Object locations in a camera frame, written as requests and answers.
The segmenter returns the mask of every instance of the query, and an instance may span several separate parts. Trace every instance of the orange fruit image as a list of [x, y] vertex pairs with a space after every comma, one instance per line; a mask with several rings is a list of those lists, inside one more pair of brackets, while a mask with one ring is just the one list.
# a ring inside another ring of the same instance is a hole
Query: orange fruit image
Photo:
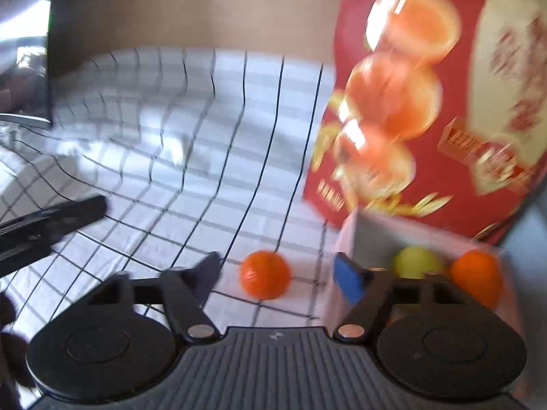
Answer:
[[286, 292], [291, 270], [276, 252], [256, 251], [249, 254], [240, 267], [240, 283], [248, 295], [269, 301]]
[[401, 192], [416, 172], [407, 148], [392, 143], [382, 130], [364, 120], [346, 122], [334, 141], [333, 154], [359, 201]]
[[[375, 17], [383, 11], [383, 17]], [[458, 11], [450, 0], [377, 0], [368, 23], [382, 28], [379, 40], [417, 61], [438, 63], [452, 50], [461, 35]], [[374, 26], [367, 27], [367, 33]]]
[[417, 67], [401, 54], [378, 53], [353, 68], [346, 97], [363, 119], [402, 141], [423, 134], [436, 120], [442, 86], [430, 68]]
[[466, 252], [449, 268], [450, 279], [482, 305], [496, 307], [503, 291], [503, 275], [496, 257], [473, 250]]

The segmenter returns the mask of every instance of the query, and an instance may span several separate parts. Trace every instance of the yellow-green ball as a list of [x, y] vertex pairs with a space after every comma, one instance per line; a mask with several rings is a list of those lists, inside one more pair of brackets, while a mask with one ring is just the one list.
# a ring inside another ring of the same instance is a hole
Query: yellow-green ball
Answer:
[[412, 245], [397, 253], [393, 259], [393, 270], [401, 278], [422, 279], [427, 271], [444, 273], [445, 268], [442, 260], [433, 251]]

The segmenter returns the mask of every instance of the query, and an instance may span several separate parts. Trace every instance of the red snack bag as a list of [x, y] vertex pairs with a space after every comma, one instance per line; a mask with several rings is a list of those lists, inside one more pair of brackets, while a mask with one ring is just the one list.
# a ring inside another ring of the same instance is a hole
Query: red snack bag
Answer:
[[304, 197], [474, 237], [547, 149], [547, 0], [342, 0], [335, 91]]

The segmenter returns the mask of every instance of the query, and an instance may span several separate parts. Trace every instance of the black screen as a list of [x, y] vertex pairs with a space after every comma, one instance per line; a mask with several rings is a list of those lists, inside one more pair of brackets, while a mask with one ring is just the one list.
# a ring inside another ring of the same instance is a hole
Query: black screen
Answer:
[[0, 121], [49, 128], [51, 0], [0, 0]]

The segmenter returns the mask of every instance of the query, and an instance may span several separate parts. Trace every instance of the white grid tablecloth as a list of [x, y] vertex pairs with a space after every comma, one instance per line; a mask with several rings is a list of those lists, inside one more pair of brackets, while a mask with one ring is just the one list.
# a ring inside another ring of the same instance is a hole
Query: white grid tablecloth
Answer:
[[[157, 276], [209, 251], [225, 262], [204, 307], [221, 332], [313, 325], [336, 230], [302, 191], [333, 79], [321, 63], [280, 56], [148, 48], [96, 57], [56, 82], [54, 129], [22, 127], [1, 149], [0, 221], [95, 193], [110, 211], [2, 279], [14, 330], [31, 338], [116, 271]], [[291, 265], [274, 301], [239, 285], [238, 265], [259, 249]], [[163, 321], [160, 306], [137, 309]]]

